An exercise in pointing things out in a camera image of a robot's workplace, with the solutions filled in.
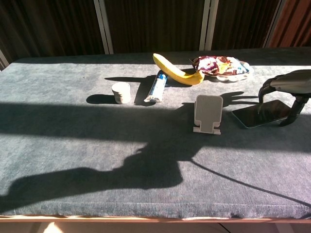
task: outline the yellow banana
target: yellow banana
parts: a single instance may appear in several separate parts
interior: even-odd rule
[[[196,85],[200,84],[204,80],[204,74],[201,71],[198,71],[194,74],[187,74],[178,69],[160,54],[154,53],[153,58],[156,65],[177,82],[186,85]]]

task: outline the phone screen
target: phone screen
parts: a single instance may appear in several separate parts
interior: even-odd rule
[[[287,118],[291,108],[279,100],[232,111],[247,128]]]

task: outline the table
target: table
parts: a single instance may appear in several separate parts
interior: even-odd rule
[[[255,75],[169,80],[152,105],[150,53],[25,58],[1,72],[0,215],[310,218],[311,104],[286,127],[244,129],[231,111],[256,104],[266,79],[310,69],[311,48],[162,54],[179,68],[234,56]],[[118,81],[130,83],[127,105],[114,102]],[[199,94],[223,97],[222,135],[192,132]]]

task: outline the cable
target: cable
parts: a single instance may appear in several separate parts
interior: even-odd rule
[[[228,233],[231,233],[223,224],[218,223],[219,225],[221,225],[222,228],[224,228]]]

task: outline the robotic arm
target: robotic arm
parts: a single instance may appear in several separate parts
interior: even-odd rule
[[[259,90],[259,103],[263,103],[264,95],[274,91],[287,92],[296,97],[289,116],[280,123],[280,126],[293,123],[311,98],[311,69],[296,70],[268,79]]]

